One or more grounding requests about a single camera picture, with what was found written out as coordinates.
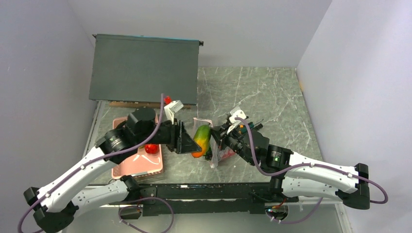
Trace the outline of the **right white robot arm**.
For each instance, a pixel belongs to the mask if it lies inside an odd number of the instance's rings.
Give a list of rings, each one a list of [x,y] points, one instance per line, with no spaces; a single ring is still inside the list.
[[[320,197],[342,201],[353,209],[370,208],[368,165],[333,165],[272,145],[269,138],[254,129],[250,133],[228,133],[227,130],[226,125],[213,127],[211,136],[220,149],[231,149],[261,174],[271,178],[268,187],[271,200]]]

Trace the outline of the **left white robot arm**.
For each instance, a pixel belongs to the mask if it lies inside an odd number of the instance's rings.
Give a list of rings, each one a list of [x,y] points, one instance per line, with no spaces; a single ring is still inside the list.
[[[81,161],[59,178],[44,187],[30,187],[24,192],[40,230],[56,233],[76,217],[102,205],[114,202],[132,204],[139,198],[148,199],[130,175],[86,190],[95,178],[135,155],[138,148],[146,144],[162,144],[178,154],[201,150],[182,121],[163,121],[162,114],[153,109],[138,108],[100,138]]]

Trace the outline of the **clear zip top bag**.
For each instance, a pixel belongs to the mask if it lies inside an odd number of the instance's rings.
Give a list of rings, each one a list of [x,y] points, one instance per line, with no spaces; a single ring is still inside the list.
[[[210,119],[201,119],[201,118],[197,118],[194,117],[193,118],[193,137],[197,131],[197,128],[200,127],[201,125],[209,125],[210,129],[214,126],[212,120]],[[210,163],[210,167],[211,168],[216,168],[218,166],[218,163],[221,161],[220,160],[220,151],[222,150],[218,150],[218,147],[216,145],[215,140],[213,139],[213,137],[210,137],[210,142],[209,142],[209,149],[207,151],[207,153],[202,156],[205,160],[209,161]]]

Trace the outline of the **green orange mango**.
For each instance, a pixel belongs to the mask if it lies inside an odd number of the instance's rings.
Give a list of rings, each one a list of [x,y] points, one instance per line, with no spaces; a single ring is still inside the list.
[[[194,135],[194,141],[200,146],[201,151],[193,152],[191,155],[194,158],[200,158],[204,156],[208,149],[209,149],[209,142],[210,142],[210,126],[209,125],[201,125],[197,128],[197,131]]]

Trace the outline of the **red orange pear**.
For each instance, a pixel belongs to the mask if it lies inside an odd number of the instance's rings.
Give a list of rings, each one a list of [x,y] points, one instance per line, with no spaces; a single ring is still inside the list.
[[[144,150],[147,154],[157,154],[160,151],[160,146],[158,144],[146,144]]]

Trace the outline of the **red chili pepper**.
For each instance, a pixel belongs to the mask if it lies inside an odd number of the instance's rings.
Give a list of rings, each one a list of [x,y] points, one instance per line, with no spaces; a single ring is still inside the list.
[[[220,160],[228,159],[234,155],[236,155],[236,153],[233,150],[226,148],[225,150],[220,151]]]

